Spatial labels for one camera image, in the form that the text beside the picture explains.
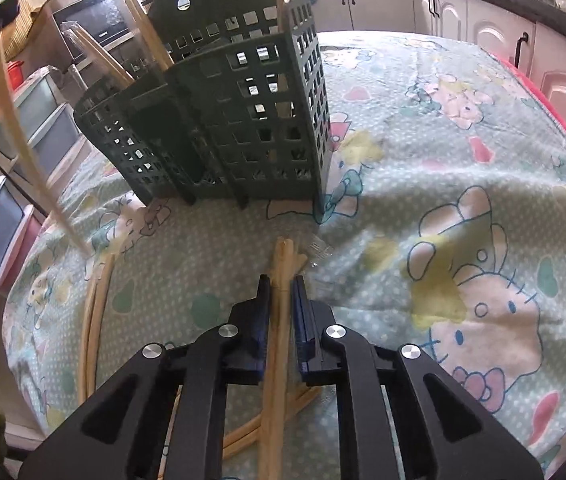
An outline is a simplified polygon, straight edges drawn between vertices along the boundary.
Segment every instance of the cartoon cat print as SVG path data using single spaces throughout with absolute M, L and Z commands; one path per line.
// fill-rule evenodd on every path
M 426 330 L 422 345 L 491 413 L 512 385 L 542 362 L 536 294 L 502 274 L 503 228 L 492 222 L 486 191 L 466 190 L 421 220 L 410 250 L 412 321 Z

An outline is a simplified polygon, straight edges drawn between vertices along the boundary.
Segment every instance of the square hole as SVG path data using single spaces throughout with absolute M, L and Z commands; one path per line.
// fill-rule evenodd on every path
M 207 35 L 211 38 L 218 34 L 218 25 L 216 23 L 210 23 L 205 27 L 205 30 L 207 30 Z
M 265 7 L 263 15 L 266 20 L 275 20 L 277 18 L 277 6 Z
M 251 10 L 250 12 L 246 12 L 243 14 L 243 19 L 245 20 L 245 25 L 254 25 L 254 23 L 258 23 L 259 19 L 256 15 L 256 12 Z
M 292 126 L 291 128 L 287 129 L 287 132 L 285 133 L 285 138 L 287 140 L 300 140 L 301 132 L 297 126 Z
M 294 172 L 297 180 L 312 180 L 312 172 L 307 168 L 297 168 Z
M 245 130 L 236 130 L 235 132 L 232 132 L 232 136 L 237 144 L 246 144 L 251 140 L 250 134 Z
M 261 62 L 267 61 L 269 59 L 269 52 L 266 46 L 261 46 L 256 49 L 256 53 L 259 55 Z
M 292 160 L 307 160 L 307 152 L 303 146 L 291 149 L 289 154 Z
M 258 162 L 259 157 L 252 152 L 243 152 L 243 158 L 246 162 Z
M 272 140 L 272 130 L 269 128 L 259 128 L 258 133 L 261 142 L 270 142 Z
M 239 20 L 236 19 L 236 16 L 232 16 L 231 18 L 227 18 L 225 20 L 225 28 L 227 30 L 234 30 L 235 28 L 239 28 Z

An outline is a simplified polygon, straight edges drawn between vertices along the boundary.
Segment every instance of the chopstick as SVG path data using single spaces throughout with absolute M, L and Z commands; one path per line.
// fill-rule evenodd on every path
M 100 326 L 103 322 L 105 303 L 108 299 L 109 280 L 114 269 L 114 254 L 108 254 L 105 265 L 96 285 L 92 319 L 90 320 L 90 331 L 88 334 L 87 356 L 86 356 L 86 396 L 89 398 L 96 390 L 96 359 L 98 357 L 98 343 L 100 342 Z
M 94 270 L 92 272 L 92 275 L 90 276 L 90 281 L 88 283 L 87 295 L 85 297 L 85 307 L 83 309 L 82 330 L 80 330 L 79 373 L 77 378 L 77 400 L 79 406 L 87 399 L 87 353 L 97 284 L 98 278 L 96 277 L 96 272 Z
M 100 63 L 103 69 L 109 72 L 122 88 L 127 88 L 134 82 L 134 78 L 125 71 L 120 63 L 114 59 L 107 50 L 98 44 L 98 41 L 90 36 L 87 30 L 82 28 L 78 23 L 73 25 L 70 30 L 76 35 L 82 49 L 92 54 L 96 62 Z
M 287 387 L 287 362 L 290 331 L 289 284 L 294 273 L 295 248 L 292 240 L 277 240 L 274 265 L 275 297 L 278 309 L 270 317 L 266 375 L 263 385 L 263 412 L 261 416 L 261 439 L 259 442 L 259 480 L 279 480 L 285 425 L 285 390 Z
M 12 101 L 12 92 L 7 83 L 7 73 L 5 71 L 5 54 L 2 47 L 2 32 L 0 32 L 0 117 L 5 130 L 8 132 L 10 143 L 16 149 L 20 163 L 25 168 L 26 175 L 32 181 L 34 188 L 40 195 L 43 207 L 51 211 L 54 218 L 61 228 L 69 236 L 72 243 L 77 246 L 80 252 L 85 256 L 89 256 L 89 250 L 85 241 L 83 241 L 74 231 L 67 217 L 58 205 L 56 199 L 47 188 L 47 183 L 43 179 L 38 165 L 34 159 L 32 149 L 28 145 L 25 138 L 23 128 L 20 126 L 16 108 Z
M 161 70 L 165 71 L 169 69 L 170 66 L 174 65 L 174 61 L 165 49 L 161 38 L 159 38 L 159 35 L 156 33 L 154 25 L 152 25 L 152 22 L 147 17 L 141 3 L 138 0 L 125 0 L 125 5 L 132 14 L 132 18 L 141 36 L 143 36 L 147 47 L 150 49 L 150 52 L 154 56 L 154 59 L 156 59 Z

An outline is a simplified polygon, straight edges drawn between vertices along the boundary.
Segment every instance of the hanging hole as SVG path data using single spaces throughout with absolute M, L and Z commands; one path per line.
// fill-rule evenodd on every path
M 261 142 L 270 142 L 272 140 L 272 130 L 269 128 L 260 128 L 258 133 Z
M 176 0 L 176 7 L 178 10 L 188 10 L 190 5 L 189 0 Z
M 277 6 L 265 7 L 263 15 L 266 20 L 275 20 L 277 18 Z
M 239 28 L 239 20 L 236 19 L 236 16 L 232 16 L 231 18 L 227 18 L 225 20 L 225 28 L 227 28 L 227 30 L 234 30 L 235 28 Z
M 210 23 L 205 27 L 205 30 L 207 30 L 207 35 L 211 38 L 218 34 L 218 25 L 216 23 Z
M 307 160 L 305 148 L 294 148 L 293 150 L 290 150 L 290 156 L 292 157 L 292 160 Z
M 301 132 L 298 127 L 292 126 L 287 130 L 287 135 L 285 136 L 287 140 L 301 140 Z
M 245 20 L 245 25 L 254 25 L 254 23 L 258 23 L 259 19 L 256 16 L 256 12 L 251 10 L 250 12 L 245 12 L 243 14 L 243 19 Z

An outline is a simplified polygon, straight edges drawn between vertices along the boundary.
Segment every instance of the metal screw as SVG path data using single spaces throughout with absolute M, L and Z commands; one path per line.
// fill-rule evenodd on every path
M 421 355 L 421 349 L 416 345 L 405 345 L 401 348 L 401 355 L 406 359 L 416 359 Z
M 237 326 L 230 323 L 218 327 L 218 335 L 221 337 L 234 337 L 237 333 L 239 333 Z
M 330 325 L 325 332 L 333 339 L 339 339 L 345 335 L 345 329 L 341 325 Z
M 150 345 L 146 345 L 145 348 L 143 348 L 143 357 L 147 359 L 155 359 L 159 355 L 161 355 L 162 352 L 163 349 L 161 348 L 161 345 L 152 343 Z

